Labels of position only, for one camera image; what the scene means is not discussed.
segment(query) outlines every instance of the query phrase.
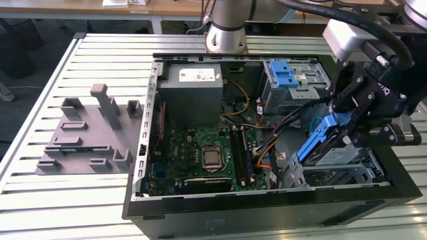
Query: black cable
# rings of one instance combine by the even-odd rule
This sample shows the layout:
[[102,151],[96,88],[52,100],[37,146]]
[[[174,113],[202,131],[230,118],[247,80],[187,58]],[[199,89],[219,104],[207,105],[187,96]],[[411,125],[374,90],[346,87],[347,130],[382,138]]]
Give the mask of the black cable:
[[[232,105],[232,110],[234,110],[235,113],[236,113],[236,112],[240,112],[240,111],[238,110],[236,104]],[[244,114],[247,111],[248,111],[248,108],[247,108],[246,111],[242,112],[238,116],[240,117],[240,119],[243,120],[243,122],[244,122],[246,124],[250,124],[250,122],[246,120],[244,116],[242,116],[242,114]]]
[[12,144],[12,141],[7,141],[7,140],[0,140],[0,144]]
[[332,2],[334,0],[308,0],[308,1],[314,3],[328,3],[328,2]]
[[214,3],[212,3],[212,8],[211,8],[211,12],[210,12],[211,14],[214,12],[215,5],[216,5],[216,0],[214,0]]
[[343,2],[340,0],[334,0],[334,3],[343,8],[352,8],[355,6],[355,4]]
[[371,22],[366,17],[358,15],[350,11],[332,8],[328,6],[315,5],[296,0],[276,0],[287,8],[298,10],[300,12],[315,14],[328,19],[344,22],[362,30],[372,34],[395,52],[398,58],[392,59],[392,64],[400,69],[406,70],[412,66],[412,55],[411,52],[394,35],[394,33],[384,27]]

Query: wooden desk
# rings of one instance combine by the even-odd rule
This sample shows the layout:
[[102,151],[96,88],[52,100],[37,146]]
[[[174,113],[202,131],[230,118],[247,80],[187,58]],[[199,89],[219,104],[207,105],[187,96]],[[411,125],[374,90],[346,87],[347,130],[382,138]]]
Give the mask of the wooden desk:
[[[343,0],[348,3],[382,4],[384,0]],[[148,5],[130,4],[128,8],[103,9],[103,0],[0,0],[0,18],[148,20],[155,34],[162,34],[162,21],[198,21],[200,0],[151,0]],[[290,23],[300,23],[295,13]],[[306,15],[306,23],[326,24],[327,19]]]
[[[383,4],[384,0],[342,0],[355,4]],[[200,16],[200,0],[155,0],[152,14],[163,16]],[[326,19],[322,16],[307,14],[306,17]],[[296,12],[294,18],[303,18],[303,13]]]
[[154,2],[151,0],[148,5],[130,4],[128,8],[103,9],[103,0],[0,0],[0,12],[132,14],[132,11],[143,11],[152,14]]

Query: cable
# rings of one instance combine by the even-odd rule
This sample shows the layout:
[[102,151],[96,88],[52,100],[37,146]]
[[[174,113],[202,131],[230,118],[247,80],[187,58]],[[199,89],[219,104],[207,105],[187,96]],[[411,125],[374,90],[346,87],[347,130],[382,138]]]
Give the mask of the cable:
[[394,33],[384,27],[371,22],[367,17],[358,15],[350,11],[336,9],[328,6],[315,5],[296,0],[276,0],[287,8],[298,10],[304,13],[315,14],[328,19],[344,22],[362,30],[372,34],[395,52],[396,58],[392,59],[394,65],[400,69],[406,70],[412,66],[412,55],[411,52],[394,35]]
[[8,89],[45,89],[41,86],[8,86]]
[[276,144],[278,140],[274,141],[274,143],[268,146],[268,148],[266,149],[266,151],[262,153],[259,159],[258,159],[258,163],[256,163],[256,167],[258,168],[271,168],[272,166],[270,166],[268,164],[262,164],[263,158],[268,152],[268,150],[274,147],[274,145]]
[[202,24],[202,26],[200,27],[198,27],[198,28],[194,28],[194,29],[188,29],[187,31],[186,31],[186,34],[188,34],[190,32],[199,32],[202,29],[203,29],[203,27],[204,27],[206,25],[204,24]]
[[8,144],[8,145],[11,145],[11,144],[12,144],[12,141],[8,141],[8,140],[0,140],[0,144]]
[[[194,25],[192,29],[188,29],[186,34],[188,34],[190,32],[196,32],[196,31],[199,32],[203,29],[203,27],[207,25],[208,22],[204,22],[204,17],[207,15],[210,3],[211,3],[211,0],[207,0],[206,7],[204,7],[204,0],[202,0],[200,27],[195,28],[196,25]],[[216,0],[214,0],[214,4],[212,4],[211,10],[208,12],[208,17],[211,17],[211,15],[212,15],[215,5],[216,5]]]
[[240,89],[242,93],[244,94],[246,105],[244,105],[244,108],[242,111],[222,113],[220,114],[222,116],[235,116],[235,115],[243,114],[248,110],[248,107],[250,107],[250,97],[248,97],[246,90],[239,86],[239,84],[235,81],[228,80],[228,82],[232,83]]
[[222,116],[222,117],[223,117],[223,118],[227,120],[227,122],[230,122],[232,125],[250,126],[250,127],[252,127],[252,128],[256,128],[256,129],[267,129],[267,128],[268,128],[268,127],[255,126],[255,125],[248,124],[248,123],[238,123],[238,122],[235,122],[234,120],[231,120],[231,118],[227,117],[227,116]]
[[355,7],[355,4],[343,2],[343,1],[340,1],[340,0],[334,0],[334,3],[335,3],[336,5],[339,5],[340,7],[343,7],[343,8],[352,8],[352,7]]
[[314,3],[330,3],[330,2],[334,2],[336,5],[339,5],[340,7],[344,7],[344,8],[352,8],[355,6],[355,4],[343,2],[340,0],[308,0],[308,1],[314,2]]

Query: floor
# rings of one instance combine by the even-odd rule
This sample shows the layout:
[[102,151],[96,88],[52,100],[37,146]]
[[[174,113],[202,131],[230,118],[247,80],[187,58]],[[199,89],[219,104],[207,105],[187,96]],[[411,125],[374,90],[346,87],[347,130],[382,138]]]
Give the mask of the floor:
[[[89,23],[95,33],[135,34],[147,32],[144,28],[151,31],[151,23],[143,20],[91,20]],[[64,29],[59,28],[53,19],[33,20],[33,24],[44,42],[43,47],[28,52],[36,71],[21,79],[12,79],[0,71],[0,80],[7,87],[44,87],[75,33],[88,32],[84,20],[67,20]],[[163,24],[168,34],[180,33],[183,26],[179,22]],[[9,90],[15,94],[15,101],[4,102],[0,100],[0,141],[13,140],[41,92],[41,89],[37,88],[11,88]],[[8,144],[0,143],[0,159],[8,147]]]

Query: table leg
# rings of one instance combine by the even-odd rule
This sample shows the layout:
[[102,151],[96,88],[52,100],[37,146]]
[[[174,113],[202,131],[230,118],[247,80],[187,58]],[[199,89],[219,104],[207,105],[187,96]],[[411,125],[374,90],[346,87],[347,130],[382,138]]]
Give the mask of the table leg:
[[65,19],[55,19],[56,20],[56,24],[59,26],[60,29],[65,28]]
[[162,16],[151,16],[152,33],[163,34],[162,32]]

